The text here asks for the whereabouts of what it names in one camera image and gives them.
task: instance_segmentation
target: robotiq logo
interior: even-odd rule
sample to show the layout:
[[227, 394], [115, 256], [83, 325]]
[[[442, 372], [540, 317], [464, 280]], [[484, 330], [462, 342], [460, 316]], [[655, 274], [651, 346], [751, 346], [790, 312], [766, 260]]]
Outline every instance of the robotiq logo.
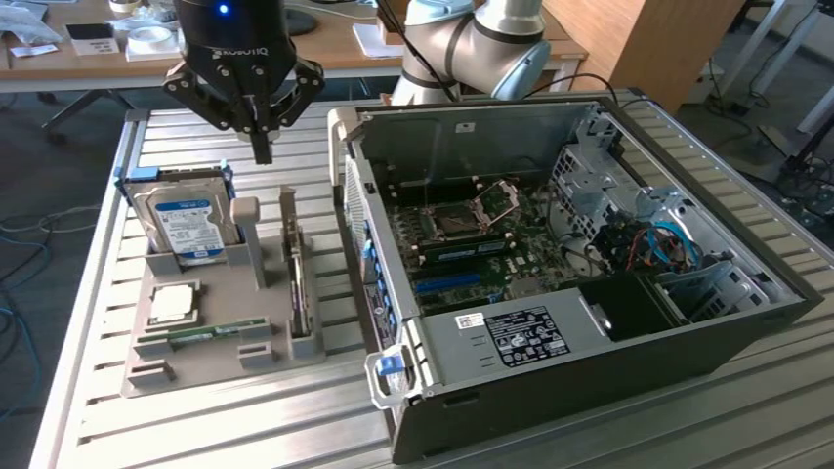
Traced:
[[214, 51], [211, 58], [216, 61], [223, 56], [268, 56], [270, 50], [266, 47], [255, 49], [239, 49], [238, 51]]

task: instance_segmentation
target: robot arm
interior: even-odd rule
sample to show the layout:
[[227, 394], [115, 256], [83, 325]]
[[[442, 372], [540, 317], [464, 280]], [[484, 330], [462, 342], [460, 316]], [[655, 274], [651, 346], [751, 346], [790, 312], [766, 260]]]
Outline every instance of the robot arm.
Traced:
[[[542, 40], [540, 0], [412, 0], [406, 36], [448, 88], [458, 83], [518, 100], [530, 91], [550, 58]], [[418, 58], [406, 50], [403, 74], [391, 103], [419, 105], [448, 99]]]
[[[175, 7], [184, 61], [168, 71], [164, 90], [218, 129], [235, 129], [256, 163], [270, 164], [279, 128], [295, 123], [324, 87], [320, 65], [296, 56], [283, 2], [175, 0]], [[274, 100], [291, 71], [296, 85]]]

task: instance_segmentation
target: wooden cabinet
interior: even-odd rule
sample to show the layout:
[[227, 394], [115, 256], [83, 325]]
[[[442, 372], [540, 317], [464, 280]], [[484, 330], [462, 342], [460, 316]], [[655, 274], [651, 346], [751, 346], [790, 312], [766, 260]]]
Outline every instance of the wooden cabinet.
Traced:
[[[745, 0], [543, 0], [571, 38], [587, 49], [579, 72], [615, 88], [638, 87], [671, 112], [721, 43]], [[601, 89], [581, 78], [575, 90]]]

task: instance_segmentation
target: slotted table surface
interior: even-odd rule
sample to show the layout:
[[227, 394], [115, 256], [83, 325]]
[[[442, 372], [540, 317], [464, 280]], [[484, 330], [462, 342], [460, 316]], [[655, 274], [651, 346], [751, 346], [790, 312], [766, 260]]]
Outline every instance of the slotted table surface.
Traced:
[[[633, 98], [619, 93], [621, 102]], [[262, 233], [280, 229], [279, 185], [296, 189], [328, 358], [278, 374], [119, 396], [146, 238], [111, 185], [31, 467], [390, 465], [362, 371], [327, 168], [327, 111], [358, 104], [315, 104], [283, 131], [270, 166], [256, 166], [248, 144], [190, 111], [152, 111], [125, 124], [115, 167], [131, 160], [180, 168], [228, 160], [238, 195], [260, 199]], [[826, 301], [709, 376], [410, 467], [803, 468], [834, 459], [834, 256], [662, 110], [641, 103], [627, 112]], [[634, 148], [625, 157], [642, 159]], [[663, 184], [655, 167], [637, 169], [650, 184]]]

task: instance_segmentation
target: aluminum extrusion table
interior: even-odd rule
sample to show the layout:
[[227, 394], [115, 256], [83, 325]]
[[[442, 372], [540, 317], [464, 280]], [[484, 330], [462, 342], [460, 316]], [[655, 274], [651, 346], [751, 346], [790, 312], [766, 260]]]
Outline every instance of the aluminum extrusion table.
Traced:
[[[622, 102], [633, 97], [621, 93]], [[330, 108], [356, 104], [315, 104], [275, 144], [271, 166], [256, 166], [248, 144], [188, 111], [131, 115], [115, 166], [132, 160], [190, 167], [227, 159], [239, 195], [255, 195], [263, 204], [263, 233], [280, 227], [279, 184], [298, 190], [302, 224], [315, 242], [328, 359], [162, 395], [119, 396], [146, 239], [111, 186], [31, 467], [390, 465], [386, 424], [362, 371], [328, 185], [324, 116]], [[826, 301], [709, 376], [410, 467], [801, 468], [834, 459], [834, 256], [657, 107], [641, 103], [629, 114]], [[638, 170], [650, 184], [662, 184], [666, 176], [649, 166]], [[559, 399], [558, 389], [552, 396]]]

